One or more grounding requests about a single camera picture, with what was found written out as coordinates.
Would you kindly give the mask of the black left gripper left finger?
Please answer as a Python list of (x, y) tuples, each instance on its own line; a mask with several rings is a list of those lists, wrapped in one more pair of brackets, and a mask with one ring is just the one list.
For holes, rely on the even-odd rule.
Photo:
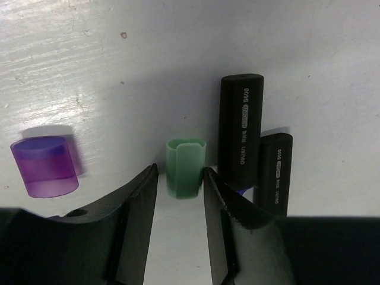
[(1, 209), (2, 284), (143, 284), (158, 168), (65, 216)]

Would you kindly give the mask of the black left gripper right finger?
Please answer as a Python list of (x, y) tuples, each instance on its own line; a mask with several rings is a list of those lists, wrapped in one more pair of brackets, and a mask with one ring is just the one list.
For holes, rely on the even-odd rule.
[(277, 217), (204, 170), (213, 284), (378, 284), (376, 217)]

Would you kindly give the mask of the black purple tip highlighter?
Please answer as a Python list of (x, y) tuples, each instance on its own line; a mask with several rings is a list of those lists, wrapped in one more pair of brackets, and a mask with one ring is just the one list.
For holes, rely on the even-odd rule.
[(263, 96), (262, 75), (221, 79), (217, 173), (240, 194), (257, 184)]

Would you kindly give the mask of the pale green pen cap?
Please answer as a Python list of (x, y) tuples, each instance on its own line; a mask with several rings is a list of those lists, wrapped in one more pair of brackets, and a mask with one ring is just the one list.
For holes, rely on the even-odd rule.
[(202, 185), (207, 144), (201, 139), (174, 139), (166, 144), (166, 185), (177, 200), (196, 198)]

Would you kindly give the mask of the purple pen cap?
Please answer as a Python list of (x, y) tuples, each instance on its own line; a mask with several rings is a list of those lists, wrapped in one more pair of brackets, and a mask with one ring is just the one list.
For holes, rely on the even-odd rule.
[(30, 197), (60, 197), (79, 187), (64, 137), (25, 138), (11, 144), (11, 152)]

